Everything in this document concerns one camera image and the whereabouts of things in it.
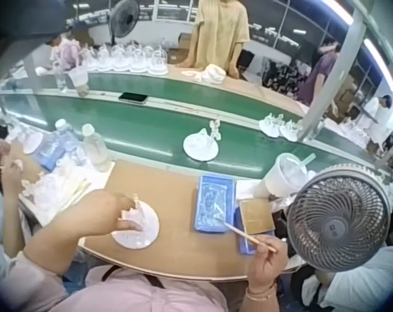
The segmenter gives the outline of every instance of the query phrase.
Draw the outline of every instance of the desk fan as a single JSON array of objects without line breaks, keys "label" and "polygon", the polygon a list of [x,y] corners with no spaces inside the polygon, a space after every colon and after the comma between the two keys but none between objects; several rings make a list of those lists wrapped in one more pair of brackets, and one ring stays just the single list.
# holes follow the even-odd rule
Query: desk fan
[{"label": "desk fan", "polygon": [[121,0],[111,10],[109,15],[109,30],[111,45],[115,45],[115,38],[127,36],[136,26],[140,15],[140,6],[136,0]]},{"label": "desk fan", "polygon": [[311,179],[288,209],[288,236],[308,264],[351,270],[380,249],[390,223],[386,192],[365,168],[343,164]]}]

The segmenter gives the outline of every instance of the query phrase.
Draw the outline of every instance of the mobile phone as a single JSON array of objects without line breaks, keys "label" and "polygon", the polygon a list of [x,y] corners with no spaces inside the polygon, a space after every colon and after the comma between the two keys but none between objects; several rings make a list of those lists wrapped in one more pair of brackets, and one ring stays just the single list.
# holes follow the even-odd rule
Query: mobile phone
[{"label": "mobile phone", "polygon": [[130,92],[124,92],[121,96],[118,97],[119,100],[121,101],[126,101],[132,104],[145,104],[148,96],[144,94],[138,94],[138,93],[130,93]]}]

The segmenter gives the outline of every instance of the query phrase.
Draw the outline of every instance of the blue tray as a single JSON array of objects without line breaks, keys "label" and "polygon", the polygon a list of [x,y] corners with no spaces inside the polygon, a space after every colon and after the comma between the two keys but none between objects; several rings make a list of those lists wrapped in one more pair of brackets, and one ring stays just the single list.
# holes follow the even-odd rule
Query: blue tray
[{"label": "blue tray", "polygon": [[[234,213],[234,226],[238,228],[241,231],[244,231],[243,227],[243,219],[241,217],[241,210],[240,207],[236,208],[236,212]],[[265,233],[260,233],[260,234],[267,234],[270,236],[275,236],[275,231],[269,231]],[[238,246],[240,249],[240,252],[243,255],[254,255],[256,251],[256,247],[253,246],[245,237],[242,237],[238,235]]]},{"label": "blue tray", "polygon": [[199,180],[194,228],[208,233],[225,233],[224,222],[232,224],[236,184],[229,177],[203,175]]}]

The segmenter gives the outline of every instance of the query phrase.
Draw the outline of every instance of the plastic cup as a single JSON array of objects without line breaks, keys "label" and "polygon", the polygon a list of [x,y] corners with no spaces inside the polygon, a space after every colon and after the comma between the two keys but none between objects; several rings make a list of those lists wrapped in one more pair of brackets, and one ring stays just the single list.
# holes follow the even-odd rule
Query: plastic cup
[{"label": "plastic cup", "polygon": [[289,196],[299,192],[308,181],[308,172],[303,166],[296,172],[288,175],[301,160],[291,153],[280,154],[273,167],[266,176],[254,188],[254,197],[267,198],[270,195],[276,197]]}]

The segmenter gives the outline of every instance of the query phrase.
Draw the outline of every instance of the bottle cap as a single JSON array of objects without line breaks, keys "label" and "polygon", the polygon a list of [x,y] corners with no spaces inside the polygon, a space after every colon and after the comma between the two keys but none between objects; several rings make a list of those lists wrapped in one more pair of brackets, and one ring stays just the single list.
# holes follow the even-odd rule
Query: bottle cap
[{"label": "bottle cap", "polygon": [[86,123],[85,125],[82,126],[82,135],[84,137],[89,137],[90,135],[93,135],[94,132],[95,129],[90,123]]},{"label": "bottle cap", "polygon": [[57,122],[55,122],[55,128],[57,131],[62,131],[65,130],[66,128],[66,120],[65,119],[60,119]]}]

